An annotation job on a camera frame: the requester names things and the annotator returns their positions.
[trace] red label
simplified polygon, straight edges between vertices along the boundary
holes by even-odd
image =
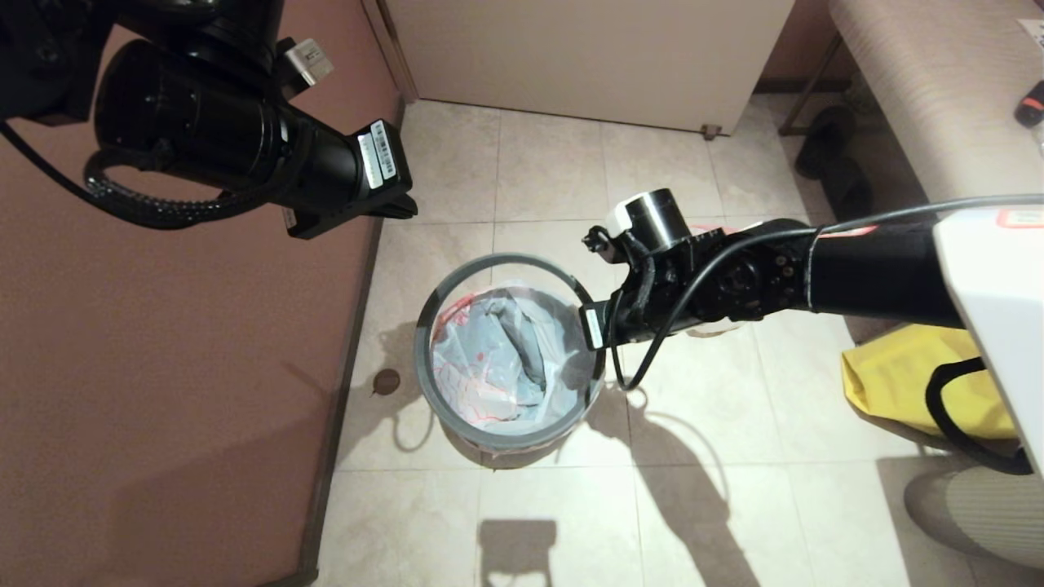
[[[847,236],[862,236],[864,234],[870,234],[877,230],[877,226],[863,227],[861,229],[854,229],[845,232],[832,232],[830,234],[821,234],[820,238],[844,238]]]
[[[997,226],[1005,229],[1044,229],[1044,210],[1001,210]]]

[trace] tile floor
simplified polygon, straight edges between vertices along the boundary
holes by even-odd
[[[621,274],[579,239],[634,192],[670,187],[693,224],[827,221],[755,96],[735,136],[420,102],[403,140],[421,214],[387,221],[327,514],[319,585],[1042,585],[920,533],[905,479],[947,465],[857,419],[840,393],[837,316],[783,312],[716,338],[675,336],[641,393],[608,391],[522,469],[454,443],[420,395],[413,324],[430,290],[493,251],[553,259],[596,297]],[[498,267],[461,286],[523,278]],[[623,352],[634,369],[643,352]],[[371,393],[381,369],[403,382]]]

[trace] gray trash can rim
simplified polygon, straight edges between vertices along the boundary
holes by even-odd
[[[494,265],[504,264],[531,265],[544,269],[564,281],[576,294],[582,304],[593,302],[591,295],[588,294],[587,289],[584,288],[575,277],[541,257],[522,253],[494,253],[493,255],[479,257],[457,267],[428,296],[428,301],[424,304],[421,316],[417,321],[417,331],[413,336],[413,365],[417,370],[418,381],[421,384],[421,392],[428,400],[435,416],[442,422],[460,438],[483,450],[507,453],[523,452],[545,446],[566,435],[584,418],[598,399],[601,377],[606,370],[606,351],[599,350],[595,354],[594,373],[592,374],[588,392],[583,401],[576,402],[576,405],[565,417],[546,428],[528,435],[493,435],[472,426],[464,418],[460,418],[450,407],[435,383],[431,362],[431,331],[438,316],[438,310],[448,301],[454,288],[480,271],[488,269]]]

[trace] beige floor tile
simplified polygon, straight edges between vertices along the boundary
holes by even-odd
[[[413,332],[431,290],[464,262],[488,255],[493,225],[396,225],[381,234],[374,281],[359,341],[338,469],[445,469],[477,467],[474,449],[454,446],[427,401],[413,368]],[[489,287],[483,272],[456,294]],[[398,371],[402,383],[374,395],[373,378]]]
[[[498,222],[494,230],[496,253],[528,253],[543,257],[575,277],[594,300],[608,300],[612,292],[613,266],[580,241],[595,222],[565,220],[541,222]],[[493,282],[522,280],[546,288],[572,302],[575,294],[553,275],[525,265],[501,265],[493,268]]]
[[[914,443],[859,419],[845,399],[840,353],[853,344],[843,318],[785,310],[752,327],[787,462],[918,454]]]
[[[631,467],[482,471],[476,585],[641,585],[634,484]]]
[[[726,224],[725,216],[686,216],[685,224],[689,227],[689,232],[697,234],[708,229],[730,228]]]
[[[707,141],[698,133],[603,122],[610,205],[668,188],[685,216],[721,215]]]
[[[608,204],[598,122],[502,113],[498,221],[599,219]]]
[[[733,135],[709,146],[727,216],[806,212],[767,107],[752,100]]]
[[[500,111],[421,100],[406,109],[402,142],[420,213],[409,222],[489,222],[497,194]]]
[[[875,463],[789,465],[787,469],[817,585],[973,585],[959,555],[924,541],[907,544],[904,553],[897,534],[916,529],[897,531]],[[898,507],[894,501],[891,506]]]
[[[648,344],[621,348],[634,375]],[[660,348],[640,391],[628,394],[638,465],[777,463],[782,457],[754,334],[681,333]]]
[[[640,467],[645,585],[812,585],[782,466]]]
[[[479,471],[353,471],[330,489],[319,585],[471,585]]]

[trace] black shoe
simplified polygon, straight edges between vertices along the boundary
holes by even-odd
[[[793,162],[794,170],[809,180],[823,179],[827,167],[845,152],[855,126],[855,115],[845,107],[830,107],[816,114]]]
[[[859,164],[841,157],[823,173],[823,191],[838,221],[861,218],[874,207],[874,192]]]

